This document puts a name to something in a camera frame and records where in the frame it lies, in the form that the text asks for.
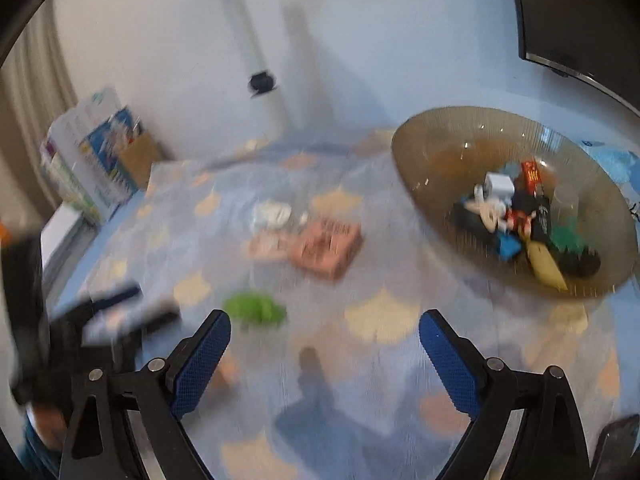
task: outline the blue gripper pad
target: blue gripper pad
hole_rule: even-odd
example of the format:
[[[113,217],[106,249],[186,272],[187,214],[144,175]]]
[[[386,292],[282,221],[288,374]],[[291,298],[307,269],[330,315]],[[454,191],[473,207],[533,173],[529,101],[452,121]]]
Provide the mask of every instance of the blue gripper pad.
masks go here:
[[[231,321],[222,313],[202,337],[175,377],[171,412],[180,420],[196,409],[226,346],[231,340]]]
[[[420,343],[436,368],[453,405],[459,412],[467,413],[471,420],[475,420],[481,405],[474,375],[429,312],[422,314],[418,332]]]

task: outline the metal screw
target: metal screw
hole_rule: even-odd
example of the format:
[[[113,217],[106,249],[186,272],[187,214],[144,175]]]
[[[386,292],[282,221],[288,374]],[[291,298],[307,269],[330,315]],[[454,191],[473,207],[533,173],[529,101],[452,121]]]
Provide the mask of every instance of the metal screw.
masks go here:
[[[151,359],[146,367],[149,368],[149,370],[151,370],[152,372],[159,372],[164,368],[164,359],[161,359],[159,357]]]
[[[90,381],[97,381],[101,377],[102,377],[102,370],[100,370],[100,368],[94,368],[89,372]]]
[[[486,365],[495,372],[499,372],[504,369],[504,361],[502,359],[498,359],[497,357],[489,357],[486,360]]]
[[[564,370],[559,366],[550,366],[549,373],[556,379],[562,379],[564,377]]]

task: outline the white wall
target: white wall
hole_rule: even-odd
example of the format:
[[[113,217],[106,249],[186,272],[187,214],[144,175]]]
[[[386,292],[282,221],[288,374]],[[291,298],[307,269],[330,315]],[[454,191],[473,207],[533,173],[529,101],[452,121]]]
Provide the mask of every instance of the white wall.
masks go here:
[[[79,96],[113,84],[180,157],[259,135],[217,0],[55,1]],[[579,139],[640,132],[609,97],[518,58],[513,0],[247,2],[300,135],[395,126],[455,104],[503,108]]]

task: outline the brown glass bowl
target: brown glass bowl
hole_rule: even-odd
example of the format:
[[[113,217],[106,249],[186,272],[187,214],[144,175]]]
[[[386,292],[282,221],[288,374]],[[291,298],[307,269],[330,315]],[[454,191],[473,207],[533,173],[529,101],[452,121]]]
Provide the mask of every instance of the brown glass bowl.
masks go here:
[[[436,108],[400,126],[392,151],[398,173],[427,222],[452,248],[504,282],[545,295],[596,298],[614,292],[631,276],[638,245],[624,197],[589,155],[550,128],[493,108]],[[591,278],[567,278],[565,292],[539,283],[524,254],[514,262],[501,262],[449,221],[454,203],[472,194],[475,184],[483,184],[487,171],[531,159],[538,162],[550,199],[556,183],[574,186],[578,232],[602,260]]]

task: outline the person's leg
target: person's leg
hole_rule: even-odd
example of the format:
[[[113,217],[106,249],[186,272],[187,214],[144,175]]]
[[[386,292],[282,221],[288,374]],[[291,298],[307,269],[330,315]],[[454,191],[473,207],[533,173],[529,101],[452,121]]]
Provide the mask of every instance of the person's leg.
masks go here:
[[[25,417],[24,447],[18,455],[33,480],[57,480],[62,453],[47,449],[36,434],[29,417]]]

